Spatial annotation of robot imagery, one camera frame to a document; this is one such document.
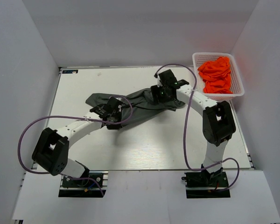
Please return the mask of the dark grey t shirt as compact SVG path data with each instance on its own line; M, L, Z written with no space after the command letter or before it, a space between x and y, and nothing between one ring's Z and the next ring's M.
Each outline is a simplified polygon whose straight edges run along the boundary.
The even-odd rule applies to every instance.
M185 103L179 100L155 104L149 88L133 92L126 96L93 93L86 99L85 103L95 107L107 103L109 98L114 96L123 102L121 107L123 120L127 119L130 116L130 113L132 113L132 117L122 124L122 126L138 124L147 121L166 110L176 111L185 106Z

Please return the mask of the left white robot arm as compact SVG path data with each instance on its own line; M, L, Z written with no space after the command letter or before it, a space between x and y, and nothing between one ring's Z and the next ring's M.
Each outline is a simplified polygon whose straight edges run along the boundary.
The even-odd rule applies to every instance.
M52 176L59 174L73 178L88 177L89 169L83 164L69 159L69 149L86 135L104 126L120 128L121 106L123 102L111 97L105 104L100 104L86 114L82 120L76 120L69 125L53 130L42 131L36 144L32 159Z

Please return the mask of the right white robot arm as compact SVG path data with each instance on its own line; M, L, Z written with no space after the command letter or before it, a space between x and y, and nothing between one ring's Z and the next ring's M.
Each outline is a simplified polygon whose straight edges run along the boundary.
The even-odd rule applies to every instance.
M219 176L223 171L225 148L236 131L230 104L227 101L217 102L195 91L188 81L177 80L172 70L155 74L154 77L157 78L157 84L151 86L154 102L178 100L201 115L207 149L200 172L206 179Z

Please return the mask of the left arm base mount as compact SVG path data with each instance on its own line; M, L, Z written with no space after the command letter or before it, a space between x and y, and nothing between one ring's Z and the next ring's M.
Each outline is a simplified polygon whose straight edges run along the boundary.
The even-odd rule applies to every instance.
M91 171L89 177L94 179L103 194L107 190L108 172L107 171ZM93 180L72 180L67 176L62 177L59 198L103 198L103 195Z

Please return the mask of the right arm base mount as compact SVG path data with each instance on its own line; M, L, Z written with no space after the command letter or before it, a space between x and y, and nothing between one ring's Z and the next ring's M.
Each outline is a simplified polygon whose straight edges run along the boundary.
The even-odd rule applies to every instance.
M212 178L205 179L202 173L187 172L181 177L185 183L187 199L210 199L210 198L230 198L230 190L224 190L229 186L225 172Z

